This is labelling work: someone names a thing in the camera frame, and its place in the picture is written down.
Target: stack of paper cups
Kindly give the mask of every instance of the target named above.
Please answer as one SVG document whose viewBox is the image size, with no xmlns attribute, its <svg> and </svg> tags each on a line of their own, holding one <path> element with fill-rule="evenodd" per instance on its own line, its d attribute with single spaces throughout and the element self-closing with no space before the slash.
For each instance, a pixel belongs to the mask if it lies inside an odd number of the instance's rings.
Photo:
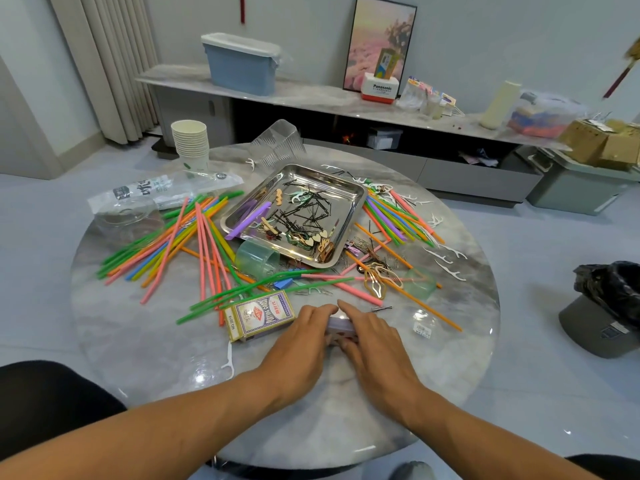
<svg viewBox="0 0 640 480">
<path fill-rule="evenodd" d="M 207 126 L 200 121 L 181 120 L 171 125 L 175 149 L 187 170 L 206 173 L 209 170 L 209 137 Z"/>
</svg>

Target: white wall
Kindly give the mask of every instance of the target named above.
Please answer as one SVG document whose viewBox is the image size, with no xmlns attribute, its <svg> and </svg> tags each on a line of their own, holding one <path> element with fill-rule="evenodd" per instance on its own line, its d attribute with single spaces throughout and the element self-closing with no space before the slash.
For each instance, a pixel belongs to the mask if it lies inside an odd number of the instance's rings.
<svg viewBox="0 0 640 480">
<path fill-rule="evenodd" d="M 418 6 L 404 79 L 414 75 L 483 111 L 501 81 L 573 97 L 628 120 L 640 67 L 606 102 L 640 36 L 640 0 L 395 0 Z M 281 45 L 304 79 L 341 86 L 355 0 L 146 0 L 163 63 L 205 62 L 200 35 L 229 32 Z"/>
<path fill-rule="evenodd" d="M 55 154 L 100 131 L 49 0 L 0 0 L 0 56 Z"/>
</svg>

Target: blue storage box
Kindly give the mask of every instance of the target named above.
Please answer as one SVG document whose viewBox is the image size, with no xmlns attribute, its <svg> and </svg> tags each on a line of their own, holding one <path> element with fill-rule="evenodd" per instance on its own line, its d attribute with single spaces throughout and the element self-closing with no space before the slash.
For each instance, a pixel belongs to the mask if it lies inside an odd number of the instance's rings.
<svg viewBox="0 0 640 480">
<path fill-rule="evenodd" d="M 201 40 L 214 84 L 257 96 L 274 93 L 282 52 L 278 45 L 221 32 Z"/>
</svg>

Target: marble countertop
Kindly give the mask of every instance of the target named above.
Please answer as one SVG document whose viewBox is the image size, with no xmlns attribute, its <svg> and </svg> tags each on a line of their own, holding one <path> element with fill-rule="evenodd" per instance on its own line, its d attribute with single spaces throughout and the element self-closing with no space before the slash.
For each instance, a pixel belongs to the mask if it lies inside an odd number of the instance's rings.
<svg viewBox="0 0 640 480">
<path fill-rule="evenodd" d="M 167 88 L 184 89 L 199 93 L 228 96 L 236 99 L 265 102 L 288 107 L 328 112 L 340 116 L 362 118 L 394 125 L 424 128 L 445 133 L 505 141 L 507 143 L 527 144 L 540 148 L 553 148 L 566 151 L 570 148 L 559 141 L 536 138 L 516 133 L 510 128 L 488 130 L 478 123 L 480 114 L 466 116 L 443 116 L 439 120 L 430 120 L 418 112 L 404 111 L 395 104 L 381 104 L 364 101 L 360 93 L 345 91 L 332 86 L 319 86 L 291 80 L 278 79 L 273 96 L 255 96 L 232 89 L 213 85 L 209 66 L 206 64 L 169 65 L 160 64 L 140 74 L 140 82 Z"/>
<path fill-rule="evenodd" d="M 453 261 L 447 266 L 459 271 L 466 281 L 457 281 L 444 272 L 434 256 L 417 243 L 407 244 L 400 253 L 412 264 L 428 268 L 441 282 L 442 289 L 428 299 L 428 305 L 457 322 L 463 332 L 438 321 L 393 290 L 385 298 L 385 305 L 393 309 L 379 315 L 398 329 L 420 380 L 453 403 L 463 404 L 489 366 L 500 329 L 498 293 L 483 250 L 443 202 L 407 177 L 339 150 L 307 145 L 307 152 L 308 159 L 301 164 L 315 168 L 330 164 L 356 177 L 391 184 L 402 195 L 430 201 L 416 206 L 421 217 L 444 219 L 437 226 L 439 235 L 466 259 L 444 248 L 438 252 Z M 240 145 L 215 148 L 210 169 L 242 176 L 247 191 L 268 172 L 261 173 L 256 167 L 252 173 L 250 165 L 243 163 L 246 156 Z M 168 165 L 178 169 L 176 162 Z M 360 222 L 368 226 L 366 214 L 362 213 Z M 228 379 L 228 369 L 220 369 L 227 361 L 228 335 L 226 329 L 218 327 L 217 314 L 181 326 L 175 324 L 198 300 L 197 259 L 186 253 L 176 257 L 159 290 L 146 306 L 141 306 L 143 290 L 137 283 L 118 280 L 107 287 L 96 279 L 100 262 L 113 250 L 90 226 L 76 252 L 71 284 L 81 346 L 108 389 L 126 405 L 135 406 Z M 371 307 L 340 289 L 331 287 L 330 291 L 332 296 L 292 293 L 290 298 L 296 311 L 305 303 L 322 305 L 338 298 L 363 310 Z M 416 321 L 432 328 L 430 339 L 412 331 Z M 234 344 L 236 373 L 258 366 L 277 336 L 274 332 Z M 271 468 L 331 468 L 371 460 L 416 440 L 373 409 L 358 386 L 351 364 L 340 349 L 332 347 L 322 377 L 308 396 L 254 425 L 226 446 L 220 457 Z"/>
</svg>

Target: hand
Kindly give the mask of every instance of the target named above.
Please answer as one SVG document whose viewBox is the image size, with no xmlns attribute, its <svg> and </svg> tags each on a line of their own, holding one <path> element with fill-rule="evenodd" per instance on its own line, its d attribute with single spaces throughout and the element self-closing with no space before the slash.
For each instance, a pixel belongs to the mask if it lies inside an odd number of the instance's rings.
<svg viewBox="0 0 640 480">
<path fill-rule="evenodd" d="M 359 344 L 340 339 L 340 348 L 352 362 L 358 381 L 382 414 L 409 428 L 425 387 L 415 373 L 398 331 L 373 313 L 364 313 L 345 301 L 338 306 L 347 314 Z"/>
<path fill-rule="evenodd" d="M 275 411 L 304 397 L 320 378 L 327 346 L 324 331 L 337 311 L 335 305 L 303 306 L 258 367 L 265 387 L 275 393 Z"/>
</svg>

